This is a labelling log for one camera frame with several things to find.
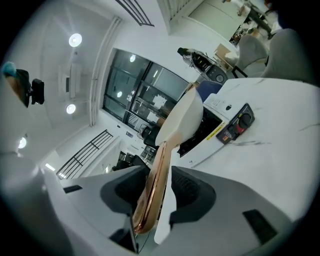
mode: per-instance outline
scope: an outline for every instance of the blue object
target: blue object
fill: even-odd
[[[196,88],[199,93],[202,102],[209,97],[210,94],[217,94],[222,87],[222,84],[213,81],[202,81],[199,86]]]
[[[1,68],[1,73],[5,77],[16,77],[17,76],[17,68],[16,65],[13,62],[7,61],[3,64]]]

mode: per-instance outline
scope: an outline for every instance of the desk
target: desk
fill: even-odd
[[[229,79],[218,93],[247,101],[255,115],[252,126],[194,167],[241,182],[281,209],[301,218],[319,182],[320,89],[298,81],[273,78]],[[162,211],[154,236],[160,244],[170,232],[176,210],[171,166],[184,167],[172,150]]]

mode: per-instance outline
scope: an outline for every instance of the black knob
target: black knob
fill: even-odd
[[[244,113],[239,117],[239,126],[242,129],[247,129],[250,126],[251,116],[247,113]]]

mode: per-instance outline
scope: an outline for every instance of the black slot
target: black slot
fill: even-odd
[[[248,210],[244,211],[242,214],[262,245],[276,236],[276,230],[269,224],[269,222],[258,210]]]
[[[74,185],[74,186],[65,187],[63,190],[64,190],[64,192],[66,194],[68,194],[68,193],[71,193],[71,192],[75,192],[77,190],[82,190],[82,187],[79,186],[79,185]]]

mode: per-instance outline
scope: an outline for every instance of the gray chair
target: gray chair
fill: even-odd
[[[238,78],[236,71],[247,78],[248,76],[243,70],[258,60],[266,59],[267,56],[268,51],[263,43],[254,36],[246,34],[239,41],[239,59],[231,72],[235,78]]]
[[[270,42],[269,60],[260,77],[316,84],[312,65],[297,32],[284,29],[274,35]]]

